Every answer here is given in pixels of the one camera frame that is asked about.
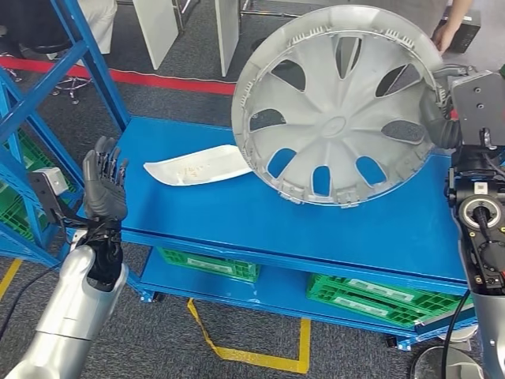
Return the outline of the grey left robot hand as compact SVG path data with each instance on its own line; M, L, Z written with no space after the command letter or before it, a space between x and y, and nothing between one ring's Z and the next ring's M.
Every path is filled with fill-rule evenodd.
M127 159L120 162L116 140L102 136L83 160L84 210L97 220L124 220L127 215L124 182Z

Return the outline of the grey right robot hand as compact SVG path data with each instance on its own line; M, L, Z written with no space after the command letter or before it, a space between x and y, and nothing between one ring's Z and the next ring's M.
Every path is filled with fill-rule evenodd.
M430 139L438 148L456 148L461 140L459 121L451 115L455 110L450 92L450 77L467 77L476 73L474 66L448 64L432 72L436 86L425 88L419 104L420 120Z

